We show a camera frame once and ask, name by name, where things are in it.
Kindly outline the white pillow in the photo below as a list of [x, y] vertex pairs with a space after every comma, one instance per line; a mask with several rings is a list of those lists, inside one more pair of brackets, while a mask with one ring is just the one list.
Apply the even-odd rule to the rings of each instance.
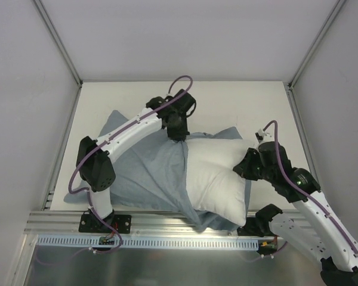
[[192, 207], [243, 226], [248, 185], [233, 171], [254, 143], [244, 139], [196, 138], [187, 141], [186, 190]]

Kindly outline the grey striped pillowcase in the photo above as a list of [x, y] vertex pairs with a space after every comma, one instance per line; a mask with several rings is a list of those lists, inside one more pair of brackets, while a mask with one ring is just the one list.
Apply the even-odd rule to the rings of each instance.
[[[164, 130], [157, 131], [129, 148], [115, 162], [111, 202], [180, 213], [200, 231], [206, 228], [234, 231], [240, 227], [217, 214], [192, 207], [186, 190], [187, 141], [196, 138], [243, 139], [233, 126], [215, 134], [195, 132], [183, 142], [170, 140]], [[247, 180], [246, 183], [246, 196], [250, 199], [251, 183]]]

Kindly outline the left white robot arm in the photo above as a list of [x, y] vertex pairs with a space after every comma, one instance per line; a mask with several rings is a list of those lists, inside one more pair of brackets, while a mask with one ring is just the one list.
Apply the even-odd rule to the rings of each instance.
[[110, 187], [116, 179], [115, 161], [143, 138], [165, 129], [169, 139], [185, 141], [189, 135], [187, 118], [196, 109], [196, 100], [185, 90], [175, 96], [152, 98], [138, 115], [117, 129], [92, 139], [81, 139], [76, 169], [70, 179], [71, 194], [86, 191], [89, 209], [93, 213], [92, 226], [107, 232], [113, 225]]

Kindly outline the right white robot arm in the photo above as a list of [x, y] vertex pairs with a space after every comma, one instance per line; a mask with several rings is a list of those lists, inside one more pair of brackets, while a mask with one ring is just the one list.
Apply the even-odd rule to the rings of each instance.
[[233, 170], [249, 181], [268, 182], [302, 213], [316, 233], [306, 232], [283, 210], [269, 204], [247, 220], [242, 228], [245, 235], [280, 236], [320, 266], [326, 285], [358, 285], [358, 242], [330, 208], [315, 178], [309, 171], [293, 167], [281, 145], [265, 142], [248, 148]]

